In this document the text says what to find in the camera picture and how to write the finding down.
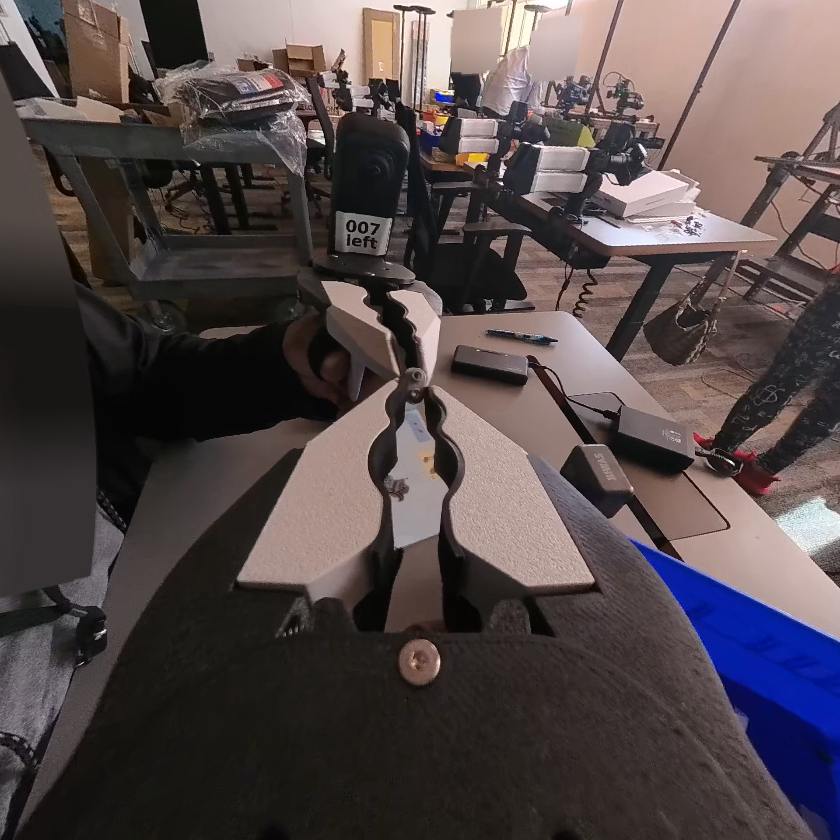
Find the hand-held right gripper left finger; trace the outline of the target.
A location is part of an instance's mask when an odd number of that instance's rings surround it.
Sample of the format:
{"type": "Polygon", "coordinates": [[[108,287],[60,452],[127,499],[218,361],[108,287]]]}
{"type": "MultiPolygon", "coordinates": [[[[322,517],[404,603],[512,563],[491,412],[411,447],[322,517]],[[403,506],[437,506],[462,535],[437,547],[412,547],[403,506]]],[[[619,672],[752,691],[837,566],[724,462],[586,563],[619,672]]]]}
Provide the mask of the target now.
{"type": "Polygon", "coordinates": [[[239,587],[336,599],[359,630],[385,629],[402,561],[385,481],[403,419],[404,383],[388,382],[306,444],[239,587]]]}

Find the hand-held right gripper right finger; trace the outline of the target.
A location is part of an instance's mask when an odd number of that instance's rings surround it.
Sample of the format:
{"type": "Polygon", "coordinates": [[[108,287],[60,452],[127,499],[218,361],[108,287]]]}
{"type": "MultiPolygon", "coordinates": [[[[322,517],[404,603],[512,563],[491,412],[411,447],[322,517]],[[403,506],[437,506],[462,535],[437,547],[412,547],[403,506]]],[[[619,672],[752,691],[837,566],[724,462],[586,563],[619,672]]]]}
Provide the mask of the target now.
{"type": "Polygon", "coordinates": [[[434,469],[447,491],[438,567],[444,624],[474,633],[499,605],[578,595],[595,577],[560,515],[560,475],[437,385],[425,395],[434,469]]]}

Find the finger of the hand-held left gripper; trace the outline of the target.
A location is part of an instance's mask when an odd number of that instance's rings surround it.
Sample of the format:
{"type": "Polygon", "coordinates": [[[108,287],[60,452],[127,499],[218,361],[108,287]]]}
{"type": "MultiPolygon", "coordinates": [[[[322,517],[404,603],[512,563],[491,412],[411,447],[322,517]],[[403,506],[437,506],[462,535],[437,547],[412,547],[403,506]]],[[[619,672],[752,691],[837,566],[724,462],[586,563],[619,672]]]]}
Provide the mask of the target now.
{"type": "Polygon", "coordinates": [[[402,371],[417,369],[423,374],[423,384],[430,385],[438,360],[440,336],[440,317],[432,304],[419,291],[388,291],[384,325],[393,333],[402,371]]]}
{"type": "Polygon", "coordinates": [[[357,403],[367,371],[386,382],[403,375],[406,348],[371,306],[367,290],[343,280],[325,280],[323,292],[327,331],[350,355],[346,386],[350,401],[357,403]]]}

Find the person's left forearm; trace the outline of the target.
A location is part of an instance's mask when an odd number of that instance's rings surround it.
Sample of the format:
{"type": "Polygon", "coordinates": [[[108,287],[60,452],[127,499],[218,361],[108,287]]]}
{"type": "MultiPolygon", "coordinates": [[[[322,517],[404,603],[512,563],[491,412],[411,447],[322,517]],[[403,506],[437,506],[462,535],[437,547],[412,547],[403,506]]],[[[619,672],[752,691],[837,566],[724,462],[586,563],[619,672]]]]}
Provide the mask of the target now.
{"type": "Polygon", "coordinates": [[[145,330],[145,355],[136,357],[123,403],[127,427],[145,438],[202,442],[293,419],[336,419],[338,408],[305,393],[284,357],[293,322],[224,339],[145,330]]]}

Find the person's left hand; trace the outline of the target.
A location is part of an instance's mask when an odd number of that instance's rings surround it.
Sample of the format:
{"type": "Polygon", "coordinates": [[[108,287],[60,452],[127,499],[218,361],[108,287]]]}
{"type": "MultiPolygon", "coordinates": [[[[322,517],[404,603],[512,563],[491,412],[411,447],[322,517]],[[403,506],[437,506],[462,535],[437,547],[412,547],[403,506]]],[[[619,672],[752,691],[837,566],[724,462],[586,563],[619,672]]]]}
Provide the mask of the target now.
{"type": "Polygon", "coordinates": [[[310,311],[287,327],[282,350],[303,391],[311,397],[331,403],[342,414],[354,405],[348,392],[350,353],[338,345],[337,349],[324,356],[317,371],[312,369],[309,360],[310,346],[326,328],[325,324],[324,315],[310,311]]]}

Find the black office chair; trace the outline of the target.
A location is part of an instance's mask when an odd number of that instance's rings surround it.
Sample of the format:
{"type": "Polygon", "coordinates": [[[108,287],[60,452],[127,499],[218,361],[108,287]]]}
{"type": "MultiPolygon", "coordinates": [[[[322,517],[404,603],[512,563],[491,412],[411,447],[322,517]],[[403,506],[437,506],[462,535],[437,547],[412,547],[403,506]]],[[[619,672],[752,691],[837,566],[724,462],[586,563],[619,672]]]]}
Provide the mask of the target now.
{"type": "Polygon", "coordinates": [[[530,235],[521,225],[505,219],[467,222],[457,242],[443,242],[445,224],[438,222],[432,194],[445,199],[465,194],[478,197],[473,182],[426,182],[417,138],[414,110],[398,103],[397,124],[406,132],[410,150],[406,170],[406,210],[411,225],[406,236],[404,267],[414,275],[408,290],[421,294],[437,315],[504,312],[508,303],[525,303],[527,291],[516,272],[518,256],[510,256],[530,235]]]}
{"type": "Polygon", "coordinates": [[[313,184],[313,175],[322,175],[326,182],[333,177],[333,158],[335,151],[335,128],[323,102],[321,87],[317,77],[307,77],[305,87],[310,96],[312,110],[322,132],[322,140],[307,139],[307,157],[304,167],[304,186],[308,200],[314,205],[317,219],[325,219],[321,200],[331,197],[331,187],[323,188],[313,184]]]}

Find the black power bank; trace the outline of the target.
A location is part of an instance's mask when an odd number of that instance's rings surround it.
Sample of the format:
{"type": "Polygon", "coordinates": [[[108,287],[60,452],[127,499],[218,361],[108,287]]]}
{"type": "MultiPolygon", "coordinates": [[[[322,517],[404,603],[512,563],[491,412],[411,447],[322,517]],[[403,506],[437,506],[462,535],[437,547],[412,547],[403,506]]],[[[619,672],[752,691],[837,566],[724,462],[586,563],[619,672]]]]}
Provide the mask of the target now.
{"type": "Polygon", "coordinates": [[[455,348],[450,370],[482,380],[522,386],[529,380],[525,356],[460,344],[455,348]]]}

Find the black power adapter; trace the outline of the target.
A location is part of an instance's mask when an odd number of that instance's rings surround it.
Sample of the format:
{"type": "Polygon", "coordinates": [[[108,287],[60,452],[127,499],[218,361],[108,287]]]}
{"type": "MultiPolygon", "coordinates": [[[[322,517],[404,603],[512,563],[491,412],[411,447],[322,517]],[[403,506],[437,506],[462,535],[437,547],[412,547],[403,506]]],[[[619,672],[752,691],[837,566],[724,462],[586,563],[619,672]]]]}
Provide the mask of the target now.
{"type": "Polygon", "coordinates": [[[605,518],[612,519],[635,498],[635,489],[609,447],[575,446],[560,470],[605,518]]]}

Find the pale blue instruction booklet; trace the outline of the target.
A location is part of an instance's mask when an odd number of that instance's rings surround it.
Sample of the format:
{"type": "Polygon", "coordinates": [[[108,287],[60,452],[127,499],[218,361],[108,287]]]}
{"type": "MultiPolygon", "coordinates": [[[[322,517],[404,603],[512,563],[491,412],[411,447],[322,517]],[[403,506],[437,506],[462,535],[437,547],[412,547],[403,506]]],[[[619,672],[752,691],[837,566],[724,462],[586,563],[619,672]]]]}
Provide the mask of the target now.
{"type": "Polygon", "coordinates": [[[420,406],[407,404],[396,430],[397,461],[385,479],[394,545],[399,550],[438,535],[448,488],[434,467],[435,445],[420,406]]]}

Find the cardboard box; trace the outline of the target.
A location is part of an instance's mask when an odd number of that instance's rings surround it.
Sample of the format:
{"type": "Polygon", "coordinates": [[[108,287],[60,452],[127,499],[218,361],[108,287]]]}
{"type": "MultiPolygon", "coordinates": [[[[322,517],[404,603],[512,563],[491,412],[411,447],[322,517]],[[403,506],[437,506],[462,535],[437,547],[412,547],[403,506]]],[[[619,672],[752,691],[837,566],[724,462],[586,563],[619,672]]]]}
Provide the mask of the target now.
{"type": "Polygon", "coordinates": [[[131,38],[124,18],[92,1],[63,1],[61,6],[73,94],[128,103],[131,38]]]}
{"type": "Polygon", "coordinates": [[[274,48],[271,51],[271,58],[274,68],[297,79],[316,77],[327,71],[322,45],[286,43],[284,47],[274,48]]]}

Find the plastic-wrapped dark bundle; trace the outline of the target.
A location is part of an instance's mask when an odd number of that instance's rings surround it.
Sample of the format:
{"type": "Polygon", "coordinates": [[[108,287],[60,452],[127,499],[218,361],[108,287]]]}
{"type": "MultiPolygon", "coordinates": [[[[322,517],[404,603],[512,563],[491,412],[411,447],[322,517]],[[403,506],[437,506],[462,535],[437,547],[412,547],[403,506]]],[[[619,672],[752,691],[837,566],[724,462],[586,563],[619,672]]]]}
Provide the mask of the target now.
{"type": "Polygon", "coordinates": [[[267,151],[272,161],[304,176],[308,133],[298,111],[312,99],[283,70],[239,70],[198,60],[167,71],[153,88],[178,119],[187,149],[267,151]]]}

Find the stack of white flat boxes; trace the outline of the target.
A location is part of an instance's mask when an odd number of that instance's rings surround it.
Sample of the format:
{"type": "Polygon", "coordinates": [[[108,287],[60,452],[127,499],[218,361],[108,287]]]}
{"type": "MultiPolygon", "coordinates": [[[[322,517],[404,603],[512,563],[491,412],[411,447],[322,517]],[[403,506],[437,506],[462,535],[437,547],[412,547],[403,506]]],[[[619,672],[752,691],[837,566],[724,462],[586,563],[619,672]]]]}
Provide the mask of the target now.
{"type": "Polygon", "coordinates": [[[620,219],[687,217],[699,195],[700,184],[679,170],[646,171],[629,185],[605,176],[591,202],[620,219]]]}

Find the brown work table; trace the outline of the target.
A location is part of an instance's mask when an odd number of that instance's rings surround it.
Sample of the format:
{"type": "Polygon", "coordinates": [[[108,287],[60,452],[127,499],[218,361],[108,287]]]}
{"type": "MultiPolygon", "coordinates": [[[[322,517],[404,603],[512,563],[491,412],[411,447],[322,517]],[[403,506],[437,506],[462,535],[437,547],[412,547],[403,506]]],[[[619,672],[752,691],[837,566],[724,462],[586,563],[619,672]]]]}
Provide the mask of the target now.
{"type": "Polygon", "coordinates": [[[606,344],[607,352],[621,361],[643,327],[673,268],[698,265],[740,252],[766,256],[775,251],[776,238],[725,217],[705,212],[699,230],[685,226],[620,223],[607,217],[588,217],[582,224],[560,219],[561,210],[533,196],[492,193],[489,207],[512,223],[530,229],[532,238],[551,253],[570,259],[576,269],[596,268],[612,258],[630,258],[648,267],[641,286],[606,344]]]}

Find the blue plastic bin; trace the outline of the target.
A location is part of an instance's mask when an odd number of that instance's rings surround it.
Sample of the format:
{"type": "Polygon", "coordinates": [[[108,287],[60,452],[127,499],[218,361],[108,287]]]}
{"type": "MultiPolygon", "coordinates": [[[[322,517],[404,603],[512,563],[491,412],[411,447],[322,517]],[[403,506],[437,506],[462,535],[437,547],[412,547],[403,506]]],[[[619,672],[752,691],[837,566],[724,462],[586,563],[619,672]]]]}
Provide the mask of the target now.
{"type": "Polygon", "coordinates": [[[742,729],[816,838],[839,838],[839,642],[633,541],[687,615],[742,729]]]}

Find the dark metal frame stand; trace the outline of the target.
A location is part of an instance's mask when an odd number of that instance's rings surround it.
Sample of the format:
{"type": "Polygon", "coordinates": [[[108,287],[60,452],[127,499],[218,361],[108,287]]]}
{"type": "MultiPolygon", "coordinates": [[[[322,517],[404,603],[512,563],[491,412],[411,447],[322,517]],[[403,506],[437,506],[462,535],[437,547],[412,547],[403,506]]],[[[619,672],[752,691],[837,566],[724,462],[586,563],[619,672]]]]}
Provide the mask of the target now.
{"type": "Polygon", "coordinates": [[[752,284],[745,294],[747,300],[774,286],[794,293],[798,298],[810,300],[830,277],[835,277],[838,267],[826,268],[808,262],[805,252],[800,257],[796,251],[808,237],[824,239],[838,246],[838,131],[839,105],[830,108],[822,119],[822,126],[803,152],[788,152],[782,156],[758,156],[756,161],[768,167],[764,185],[744,214],[741,224],[754,227],[767,211],[782,187],[790,180],[798,181],[816,199],[802,220],[786,235],[772,257],[746,261],[752,284]]]}

